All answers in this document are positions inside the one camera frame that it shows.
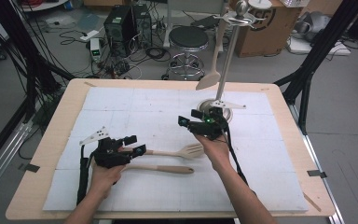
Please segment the hand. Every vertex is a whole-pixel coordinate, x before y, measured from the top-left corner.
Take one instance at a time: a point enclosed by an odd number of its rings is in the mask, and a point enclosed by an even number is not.
[[[215,171],[219,172],[225,167],[231,167],[228,145],[223,135],[213,141],[202,135],[194,134],[194,136],[203,145],[205,154],[211,160]]]
[[[112,185],[121,178],[121,170],[124,167],[125,165],[120,165],[107,169],[94,163],[92,165],[91,186],[88,194],[94,194],[102,199],[107,198]]]

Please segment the electronic equipment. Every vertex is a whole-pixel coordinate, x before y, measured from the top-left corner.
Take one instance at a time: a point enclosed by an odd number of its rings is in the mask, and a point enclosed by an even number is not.
[[[101,46],[99,38],[92,38],[89,41],[89,51],[91,53],[92,60],[99,63],[101,61]]]
[[[97,148],[89,155],[89,158],[84,157],[84,146],[95,141],[98,141]],[[92,134],[85,140],[80,141],[80,178],[76,204],[79,204],[86,196],[91,159],[94,158],[97,165],[108,169],[114,166],[128,164],[133,158],[145,154],[146,145],[134,147],[132,151],[119,151],[119,149],[136,142],[136,135],[120,139],[111,139],[105,127],[102,127],[101,130]]]
[[[186,127],[191,133],[204,135],[210,140],[214,140],[227,131],[228,123],[223,117],[223,109],[211,107],[208,115],[198,111],[191,110],[191,117],[200,119],[203,122],[190,121],[182,116],[178,118],[179,126]]]
[[[130,42],[136,36],[132,10],[129,6],[114,6],[103,23],[113,56],[131,54]]]
[[[136,33],[138,34],[138,47],[152,47],[152,18],[147,10],[147,5],[132,6],[132,13],[135,20]]]

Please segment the wooden utensil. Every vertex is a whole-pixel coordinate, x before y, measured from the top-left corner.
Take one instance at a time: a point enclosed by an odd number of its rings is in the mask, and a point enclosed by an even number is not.
[[[141,169],[141,170],[151,170],[151,171],[161,171],[173,174],[189,175],[193,174],[193,168],[187,166],[170,166],[170,165],[137,165],[137,164],[127,164],[126,167],[122,170],[130,169]]]
[[[217,55],[219,54],[220,46],[222,46],[223,35],[225,34],[227,23],[224,20],[220,20],[217,28],[216,45],[214,46],[214,53],[212,57],[211,72],[203,77],[196,87],[196,90],[202,90],[208,87],[214,86],[220,80],[220,73],[216,70]]]
[[[147,150],[145,155],[159,155],[159,156],[174,156],[174,157],[182,157],[185,159],[193,159],[204,153],[203,146],[200,143],[190,144],[179,151],[171,152],[171,151],[158,151],[158,150]]]

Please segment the human arm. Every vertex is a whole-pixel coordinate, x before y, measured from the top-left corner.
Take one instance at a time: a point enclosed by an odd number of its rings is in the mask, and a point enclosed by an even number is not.
[[[276,223],[264,204],[258,200],[232,168],[225,138],[220,136],[211,141],[201,135],[195,134],[195,137],[204,146],[205,154],[211,160],[213,168],[222,179],[228,198],[231,200],[240,222],[246,224]]]
[[[124,166],[121,165],[107,169],[94,164],[92,166],[92,178],[89,192],[64,223],[91,223],[101,202],[109,196],[112,185],[120,179],[120,172],[123,168]]]

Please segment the metal stand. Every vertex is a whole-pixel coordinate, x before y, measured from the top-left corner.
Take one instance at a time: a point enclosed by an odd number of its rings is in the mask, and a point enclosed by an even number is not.
[[[274,82],[274,84],[278,86],[290,82],[289,86],[283,92],[283,97],[289,105],[294,105],[297,96],[301,93],[298,126],[303,134],[307,134],[306,119],[312,77],[357,14],[358,0],[343,0],[300,67],[291,75]]]
[[[223,74],[220,77],[219,87],[217,90],[216,98],[214,100],[207,99],[202,101],[197,109],[208,114],[209,109],[212,106],[222,107],[223,108],[223,116],[230,122],[232,120],[232,109],[231,108],[245,108],[244,105],[234,105],[229,102],[223,102],[222,95],[223,90],[225,88],[228,68],[231,64],[232,55],[234,54],[235,45],[238,39],[238,29],[240,26],[251,26],[256,21],[262,21],[264,19],[258,19],[254,15],[248,13],[250,5],[246,1],[240,1],[237,3],[236,12],[228,12],[223,17],[215,17],[216,19],[224,20],[228,24],[233,26],[232,35],[230,39],[230,43],[228,45],[227,57],[225,63],[223,65]]]

